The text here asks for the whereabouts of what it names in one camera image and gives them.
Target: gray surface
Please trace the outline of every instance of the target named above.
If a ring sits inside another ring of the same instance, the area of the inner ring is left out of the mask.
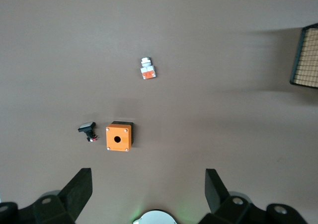
[[[317,0],[0,0],[0,193],[19,207],[91,167],[77,223],[208,212],[205,168],[318,220],[316,90],[289,85]],[[157,78],[143,80],[150,56]],[[136,124],[130,152],[105,146]],[[89,143],[78,127],[94,121]]]

